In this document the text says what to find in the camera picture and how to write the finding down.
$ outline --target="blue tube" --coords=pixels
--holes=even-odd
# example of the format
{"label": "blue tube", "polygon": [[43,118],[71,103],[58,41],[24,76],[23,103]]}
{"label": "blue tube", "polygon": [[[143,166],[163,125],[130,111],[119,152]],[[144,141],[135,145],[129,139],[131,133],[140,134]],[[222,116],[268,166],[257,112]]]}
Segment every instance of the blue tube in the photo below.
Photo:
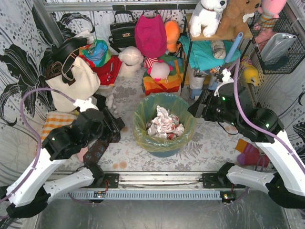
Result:
{"label": "blue tube", "polygon": [[225,57],[225,60],[224,60],[225,63],[230,63],[230,62],[231,62],[232,56],[233,56],[235,50],[237,49],[237,47],[238,47],[240,41],[242,40],[243,36],[244,36],[244,33],[243,33],[243,32],[240,32],[240,33],[237,35],[237,37],[236,37],[236,39],[235,39],[235,41],[234,41],[234,43],[233,43],[233,45],[232,45],[232,47],[231,47],[229,53],[228,53],[227,56]]}

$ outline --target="black handbag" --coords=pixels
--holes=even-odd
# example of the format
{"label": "black handbag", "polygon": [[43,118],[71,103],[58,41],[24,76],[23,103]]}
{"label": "black handbag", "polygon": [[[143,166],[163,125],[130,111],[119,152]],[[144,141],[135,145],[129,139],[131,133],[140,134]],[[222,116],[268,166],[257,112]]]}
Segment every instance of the black handbag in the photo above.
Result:
{"label": "black handbag", "polygon": [[[118,14],[129,14],[132,17],[132,21],[129,22],[116,22],[116,16]],[[136,47],[135,39],[134,39],[134,29],[137,21],[134,19],[132,13],[130,11],[117,11],[114,14],[114,22],[110,25],[111,36],[108,41],[110,46],[120,52],[119,48],[127,48],[129,46]]]}

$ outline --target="trash can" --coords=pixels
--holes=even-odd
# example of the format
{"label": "trash can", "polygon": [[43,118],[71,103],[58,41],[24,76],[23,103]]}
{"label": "trash can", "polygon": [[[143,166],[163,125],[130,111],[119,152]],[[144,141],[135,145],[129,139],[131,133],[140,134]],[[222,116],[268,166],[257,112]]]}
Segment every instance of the trash can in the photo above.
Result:
{"label": "trash can", "polygon": [[[149,136],[146,123],[157,116],[157,105],[169,109],[179,117],[184,133],[174,140]],[[133,134],[138,145],[157,157],[169,157],[178,153],[193,137],[196,120],[187,111],[189,105],[182,98],[168,93],[151,94],[140,102],[133,115]]]}

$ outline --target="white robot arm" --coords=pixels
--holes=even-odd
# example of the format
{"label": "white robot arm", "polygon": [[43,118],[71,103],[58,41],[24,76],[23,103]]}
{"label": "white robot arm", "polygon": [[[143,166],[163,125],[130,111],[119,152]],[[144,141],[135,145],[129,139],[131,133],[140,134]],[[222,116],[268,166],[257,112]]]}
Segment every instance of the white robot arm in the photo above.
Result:
{"label": "white robot arm", "polygon": [[277,136],[290,152],[276,138],[251,127],[242,118],[233,94],[234,80],[229,74],[224,70],[222,83],[216,91],[203,90],[188,111],[197,118],[235,126],[239,133],[248,137],[269,157],[277,172],[262,173],[226,163],[217,173],[217,182],[228,186],[240,184],[253,187],[267,193],[284,208],[305,208],[305,166],[290,144],[282,122],[269,109],[253,108],[245,88],[237,86],[239,102],[250,122]]}
{"label": "white robot arm", "polygon": [[[8,197],[11,203],[7,208],[11,218],[28,218],[37,215],[59,196],[87,187],[91,184],[100,186],[105,173],[95,163],[86,164],[83,169],[59,180],[48,181],[49,176],[73,154],[97,139],[107,143],[118,141],[120,129],[124,123],[115,119],[105,107],[102,111],[91,103],[76,100],[75,106],[80,107],[80,115],[69,126],[53,129],[42,143],[38,163],[34,161],[24,173],[10,186],[0,187],[1,199]],[[23,181],[29,171],[28,179]]]}

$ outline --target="orange checkered cloth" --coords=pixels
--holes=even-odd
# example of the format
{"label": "orange checkered cloth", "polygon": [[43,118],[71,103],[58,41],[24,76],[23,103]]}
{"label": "orange checkered cloth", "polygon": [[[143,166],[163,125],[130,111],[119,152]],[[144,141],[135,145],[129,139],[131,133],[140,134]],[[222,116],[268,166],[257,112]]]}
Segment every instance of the orange checkered cloth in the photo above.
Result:
{"label": "orange checkered cloth", "polygon": [[69,113],[51,111],[42,129],[41,141],[46,139],[52,129],[71,124],[77,116]]}

